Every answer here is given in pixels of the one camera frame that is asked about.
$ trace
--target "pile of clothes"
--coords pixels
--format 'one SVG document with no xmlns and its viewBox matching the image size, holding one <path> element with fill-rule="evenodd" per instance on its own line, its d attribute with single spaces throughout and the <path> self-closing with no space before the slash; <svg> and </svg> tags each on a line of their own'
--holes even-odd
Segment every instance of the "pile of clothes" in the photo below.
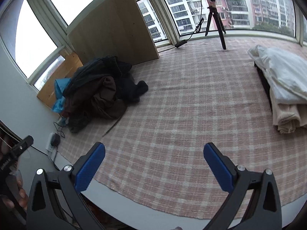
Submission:
<svg viewBox="0 0 307 230">
<path fill-rule="evenodd" d="M 273 125 L 282 134 L 307 128 L 307 61 L 279 48 L 248 50 L 268 96 Z"/>
<path fill-rule="evenodd" d="M 53 110 L 69 117 L 70 132 L 77 133 L 93 117 L 119 119 L 129 103 L 140 101 L 148 91 L 148 85 L 134 83 L 129 73 L 132 65 L 119 61 L 116 56 L 107 56 L 79 67 L 70 80 L 55 81 L 57 101 Z"/>
</svg>

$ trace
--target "blue cloth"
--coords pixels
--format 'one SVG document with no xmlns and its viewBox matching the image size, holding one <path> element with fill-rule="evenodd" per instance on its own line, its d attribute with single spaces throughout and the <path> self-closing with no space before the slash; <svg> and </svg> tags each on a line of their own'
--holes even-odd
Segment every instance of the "blue cloth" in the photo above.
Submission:
<svg viewBox="0 0 307 230">
<path fill-rule="evenodd" d="M 52 110 L 56 113 L 61 113 L 64 109 L 65 98 L 63 97 L 63 91 L 70 83 L 70 78 L 56 79 L 54 81 L 54 91 L 56 94 L 56 102 L 54 103 Z"/>
</svg>

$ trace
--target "white bedding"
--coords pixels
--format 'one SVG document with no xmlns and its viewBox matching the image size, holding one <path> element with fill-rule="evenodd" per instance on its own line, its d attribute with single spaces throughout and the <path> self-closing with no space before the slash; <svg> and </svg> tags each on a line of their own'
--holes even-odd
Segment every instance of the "white bedding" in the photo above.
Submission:
<svg viewBox="0 0 307 230">
<path fill-rule="evenodd" d="M 249 56 L 263 71 L 277 103 L 307 104 L 307 61 L 276 47 L 256 45 Z"/>
</svg>

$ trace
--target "metal screw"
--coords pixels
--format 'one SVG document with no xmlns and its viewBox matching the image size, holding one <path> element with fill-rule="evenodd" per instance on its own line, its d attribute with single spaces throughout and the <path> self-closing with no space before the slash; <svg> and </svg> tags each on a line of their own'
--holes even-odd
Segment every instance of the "metal screw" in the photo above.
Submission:
<svg viewBox="0 0 307 230">
<path fill-rule="evenodd" d="M 71 166 L 71 165 L 66 165 L 66 166 L 64 167 L 64 171 L 71 171 L 71 169 L 72 169 L 72 166 Z"/>
<path fill-rule="evenodd" d="M 244 167 L 243 165 L 239 164 L 239 165 L 237 166 L 237 169 L 240 170 L 240 171 L 244 171 L 244 170 L 245 170 L 245 167 Z"/>
<path fill-rule="evenodd" d="M 270 169 L 266 169 L 266 173 L 267 173 L 268 175 L 273 174 L 272 170 L 270 170 Z"/>
<path fill-rule="evenodd" d="M 38 174 L 38 175 L 40 175 L 40 174 L 42 174 L 43 173 L 43 169 L 38 169 L 37 171 L 36 171 L 36 174 Z"/>
</svg>

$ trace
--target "human hand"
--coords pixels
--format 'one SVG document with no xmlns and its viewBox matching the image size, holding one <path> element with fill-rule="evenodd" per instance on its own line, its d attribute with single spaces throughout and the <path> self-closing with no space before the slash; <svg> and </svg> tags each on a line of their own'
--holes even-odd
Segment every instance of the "human hand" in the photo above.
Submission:
<svg viewBox="0 0 307 230">
<path fill-rule="evenodd" d="M 22 188 L 23 186 L 23 181 L 22 181 L 22 176 L 21 176 L 21 173 L 20 171 L 18 170 L 16 172 L 16 181 L 17 181 L 17 185 L 18 185 L 18 188 L 19 188 L 19 195 L 20 195 L 20 199 L 18 200 L 18 203 L 21 207 L 23 207 L 25 210 L 27 210 L 27 206 L 28 206 L 28 196 L 25 192 L 25 190 Z M 2 197 L 2 201 L 4 202 L 4 204 L 8 207 L 8 208 L 14 208 L 15 205 L 14 203 L 8 199 L 6 196 L 3 196 Z"/>
</svg>

